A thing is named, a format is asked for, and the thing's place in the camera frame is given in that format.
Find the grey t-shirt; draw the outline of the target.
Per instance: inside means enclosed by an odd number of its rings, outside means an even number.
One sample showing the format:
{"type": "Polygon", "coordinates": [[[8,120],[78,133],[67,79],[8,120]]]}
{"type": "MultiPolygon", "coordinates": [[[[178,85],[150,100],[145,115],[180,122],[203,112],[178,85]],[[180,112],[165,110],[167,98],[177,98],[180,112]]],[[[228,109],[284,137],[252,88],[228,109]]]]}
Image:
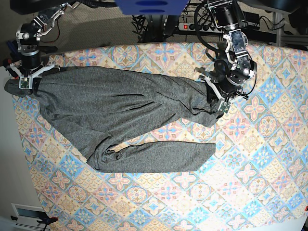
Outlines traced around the grey t-shirt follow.
{"type": "Polygon", "coordinates": [[[170,77],[99,66],[45,72],[33,90],[18,81],[6,92],[36,99],[40,114],[104,173],[161,173],[198,170],[216,151],[214,143],[179,141],[114,147],[180,118],[213,126],[219,113],[207,102],[206,86],[170,77]]]}

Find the patterned tile tablecloth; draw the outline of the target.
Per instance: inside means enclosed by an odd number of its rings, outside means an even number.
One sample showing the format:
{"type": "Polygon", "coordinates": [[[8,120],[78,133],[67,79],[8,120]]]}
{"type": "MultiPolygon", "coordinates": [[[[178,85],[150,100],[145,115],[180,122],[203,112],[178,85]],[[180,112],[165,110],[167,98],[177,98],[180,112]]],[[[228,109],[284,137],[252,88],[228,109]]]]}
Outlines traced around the patterned tile tablecloth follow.
{"type": "Polygon", "coordinates": [[[213,127],[185,119],[117,146],[213,142],[197,171],[99,173],[40,114],[13,98],[22,147],[42,208],[56,231],[239,231],[306,218],[308,54],[250,44],[257,80],[213,127]]]}

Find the black clamp bottom left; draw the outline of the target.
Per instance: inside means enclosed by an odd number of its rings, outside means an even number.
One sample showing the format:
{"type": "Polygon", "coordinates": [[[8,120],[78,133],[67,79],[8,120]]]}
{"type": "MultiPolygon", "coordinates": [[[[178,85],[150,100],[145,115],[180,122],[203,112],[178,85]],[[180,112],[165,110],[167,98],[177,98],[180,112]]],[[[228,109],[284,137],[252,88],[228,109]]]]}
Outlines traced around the black clamp bottom left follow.
{"type": "Polygon", "coordinates": [[[43,218],[33,218],[33,217],[14,217],[11,216],[11,220],[16,222],[17,226],[34,228],[34,229],[43,229],[48,228],[52,223],[58,221],[57,217],[43,217],[43,218]]]}

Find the red black clamp left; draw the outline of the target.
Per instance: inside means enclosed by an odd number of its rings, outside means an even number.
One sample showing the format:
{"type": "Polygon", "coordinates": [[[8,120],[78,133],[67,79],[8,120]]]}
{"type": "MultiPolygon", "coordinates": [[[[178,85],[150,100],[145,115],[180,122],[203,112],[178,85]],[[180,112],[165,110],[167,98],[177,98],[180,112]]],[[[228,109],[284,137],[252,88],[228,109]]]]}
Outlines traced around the red black clamp left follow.
{"type": "Polygon", "coordinates": [[[12,79],[18,79],[21,76],[21,72],[18,69],[18,66],[13,63],[11,59],[4,59],[2,64],[5,67],[5,70],[9,72],[12,79]]]}

